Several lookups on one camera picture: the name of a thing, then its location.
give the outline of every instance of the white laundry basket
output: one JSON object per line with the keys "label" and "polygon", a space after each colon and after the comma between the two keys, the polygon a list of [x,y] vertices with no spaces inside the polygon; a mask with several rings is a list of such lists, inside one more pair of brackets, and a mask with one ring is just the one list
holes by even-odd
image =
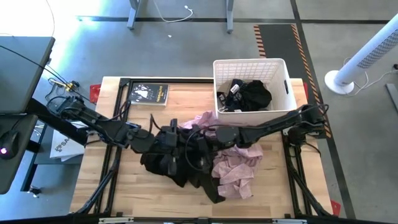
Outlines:
{"label": "white laundry basket", "polygon": [[[222,123],[258,125],[297,108],[286,63],[280,58],[216,60],[213,63],[216,114]],[[228,94],[232,79],[260,80],[270,91],[268,111],[221,112],[217,91]]]}

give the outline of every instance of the gray floor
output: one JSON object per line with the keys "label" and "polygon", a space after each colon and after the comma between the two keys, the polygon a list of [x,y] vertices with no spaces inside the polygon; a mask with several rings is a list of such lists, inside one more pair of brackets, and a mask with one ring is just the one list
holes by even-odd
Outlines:
{"label": "gray floor", "polygon": [[[125,22],[78,22],[74,16],[128,15],[128,1],[49,1],[55,16],[55,38],[51,66],[67,80],[81,83],[82,93],[103,76],[211,77],[212,63],[224,58],[257,58],[251,23],[235,23],[231,35],[220,22],[140,22],[132,32]],[[235,0],[235,18],[292,19],[289,0]],[[222,0],[157,0],[165,17],[183,17],[184,5],[196,17],[224,17]],[[51,14],[45,1],[28,1],[23,8],[16,0],[0,2],[0,32],[13,35],[50,35]],[[297,0],[302,19],[390,19],[396,13],[395,0]],[[153,2],[146,3],[140,17],[158,17]],[[323,77],[337,70],[366,43],[382,25],[304,24],[303,29],[335,136],[343,170],[357,218],[398,222],[398,175],[395,163],[398,113],[384,87],[398,85],[397,75],[345,98],[327,90]],[[376,80],[396,63],[392,50],[369,71]],[[43,74],[35,98],[44,102],[50,90]],[[319,142],[331,199],[341,201],[326,143]],[[63,215],[68,213],[78,166],[39,166],[34,185],[44,188],[40,198],[19,192],[29,162],[25,155],[11,190],[0,196],[0,220]],[[18,208],[29,205],[22,213]]]}

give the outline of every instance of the wooden table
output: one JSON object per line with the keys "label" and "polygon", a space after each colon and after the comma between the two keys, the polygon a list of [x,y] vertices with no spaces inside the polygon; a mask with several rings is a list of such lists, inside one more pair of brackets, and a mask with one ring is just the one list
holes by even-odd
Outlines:
{"label": "wooden table", "polygon": [[[112,117],[119,77],[104,77],[96,111]],[[297,106],[307,103],[301,79],[291,79]],[[212,84],[170,84],[166,107],[131,106],[128,120],[149,127],[149,113],[159,125],[169,124],[172,118],[179,123],[191,120],[195,115],[214,110]],[[316,145],[316,140],[309,139]],[[262,138],[259,143],[264,158],[251,182],[253,197],[246,200],[227,200],[213,204],[202,188],[195,189],[189,183],[180,188],[170,178],[155,175],[140,165],[141,155],[123,150],[118,182],[114,194],[113,211],[130,217],[218,217],[218,218],[283,218],[293,215],[289,181],[280,133]],[[86,147],[80,167],[70,211],[77,211],[98,186],[106,145],[97,142]],[[308,188],[323,205],[332,212],[320,155],[308,146],[302,147],[302,160]],[[302,194],[297,188],[301,202]],[[108,197],[105,190],[102,209]]]}

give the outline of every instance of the pink cloth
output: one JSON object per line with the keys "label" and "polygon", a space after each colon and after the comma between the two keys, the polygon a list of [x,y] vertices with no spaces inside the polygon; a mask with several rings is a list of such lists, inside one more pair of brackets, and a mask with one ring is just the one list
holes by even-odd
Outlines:
{"label": "pink cloth", "polygon": [[[195,119],[180,124],[183,128],[192,128],[220,124],[212,111],[206,111]],[[213,160],[211,175],[220,178],[218,194],[225,198],[248,198],[252,196],[250,181],[254,178],[256,166],[262,159],[262,148],[253,144],[250,148],[240,149],[236,146],[219,151]]]}

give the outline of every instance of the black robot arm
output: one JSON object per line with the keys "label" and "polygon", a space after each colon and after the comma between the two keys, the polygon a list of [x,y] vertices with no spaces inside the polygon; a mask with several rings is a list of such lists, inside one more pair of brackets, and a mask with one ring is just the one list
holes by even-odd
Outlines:
{"label": "black robot arm", "polygon": [[[130,146],[135,153],[139,154],[146,152],[170,154],[172,153],[171,149],[159,149],[161,144],[169,147],[177,147],[178,142],[184,142],[187,138],[187,133],[191,131],[178,128],[177,120],[173,119],[170,122],[170,126],[161,127],[157,135],[159,138],[155,138],[150,133],[151,130],[142,129],[138,124],[116,120],[117,117],[114,119],[106,118],[87,108],[83,100],[75,96],[67,97],[59,106],[51,109],[51,111],[63,119],[78,120],[85,123],[88,128],[84,129],[95,130],[101,140],[107,144],[123,148]],[[221,124],[215,131],[215,138],[206,137],[205,139],[211,148],[214,145],[215,148],[211,151],[227,149],[235,144],[238,147],[247,148],[257,142],[261,137],[287,128],[295,130],[295,133],[300,133],[300,137],[306,133],[320,133],[323,131],[324,122],[323,114],[319,112],[318,105],[303,105],[281,117],[257,126],[230,126]],[[196,138],[204,136],[201,132],[197,132],[196,135]],[[191,138],[190,142],[195,142],[196,138]]]}

